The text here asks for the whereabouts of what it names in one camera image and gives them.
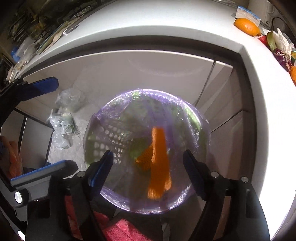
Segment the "orange foam net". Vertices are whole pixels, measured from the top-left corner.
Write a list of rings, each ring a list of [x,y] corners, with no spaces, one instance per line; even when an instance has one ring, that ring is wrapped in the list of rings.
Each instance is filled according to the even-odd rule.
[[[163,128],[152,128],[152,143],[136,158],[143,171],[150,171],[147,197],[160,199],[171,188],[170,160]]]

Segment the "orange mandarin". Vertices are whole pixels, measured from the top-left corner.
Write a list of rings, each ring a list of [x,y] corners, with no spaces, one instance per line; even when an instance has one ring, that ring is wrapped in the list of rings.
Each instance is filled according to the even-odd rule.
[[[246,18],[236,19],[234,21],[234,26],[237,27],[242,32],[244,32],[252,37],[261,35],[259,27],[257,27],[257,25],[255,25],[254,22],[252,22]]]
[[[290,67],[290,77],[291,77],[293,83],[296,85],[296,66]]]

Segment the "purple onion half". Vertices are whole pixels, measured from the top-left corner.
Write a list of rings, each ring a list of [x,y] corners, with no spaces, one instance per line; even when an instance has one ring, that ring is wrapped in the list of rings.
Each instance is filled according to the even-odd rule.
[[[290,72],[291,58],[284,51],[275,48],[273,55],[286,72]]]

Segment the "white tissue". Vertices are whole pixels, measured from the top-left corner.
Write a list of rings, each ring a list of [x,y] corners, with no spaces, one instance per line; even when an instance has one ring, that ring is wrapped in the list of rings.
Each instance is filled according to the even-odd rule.
[[[295,45],[287,40],[279,28],[276,32],[273,32],[273,38],[277,48],[290,56]]]

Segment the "blue white milk carton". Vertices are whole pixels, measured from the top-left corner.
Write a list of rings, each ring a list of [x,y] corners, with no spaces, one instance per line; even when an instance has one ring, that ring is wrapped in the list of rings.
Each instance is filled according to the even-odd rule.
[[[261,21],[260,17],[258,17],[253,12],[251,12],[250,10],[248,10],[242,6],[237,7],[235,18],[236,19],[240,19],[240,18],[248,19],[248,20],[252,21],[255,25],[257,25],[257,27],[259,26],[260,21]]]

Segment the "purple lined trash bin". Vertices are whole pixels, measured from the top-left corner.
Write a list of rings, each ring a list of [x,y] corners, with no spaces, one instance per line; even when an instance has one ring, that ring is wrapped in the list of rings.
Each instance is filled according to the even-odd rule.
[[[152,198],[148,192],[155,128],[164,131],[171,180],[161,197]],[[163,91],[138,89],[115,97],[93,114],[84,135],[84,161],[89,166],[111,151],[113,165],[101,196],[126,211],[160,214],[194,194],[183,153],[190,150],[204,162],[209,142],[209,123],[194,106]]]

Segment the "plastic bags on floor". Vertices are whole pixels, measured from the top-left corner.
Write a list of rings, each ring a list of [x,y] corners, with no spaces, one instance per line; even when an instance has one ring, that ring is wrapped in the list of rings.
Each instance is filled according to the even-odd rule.
[[[73,137],[81,136],[73,114],[85,104],[85,95],[79,89],[71,87],[61,91],[55,101],[58,109],[51,110],[48,121],[53,127],[52,142],[59,150],[72,147]]]

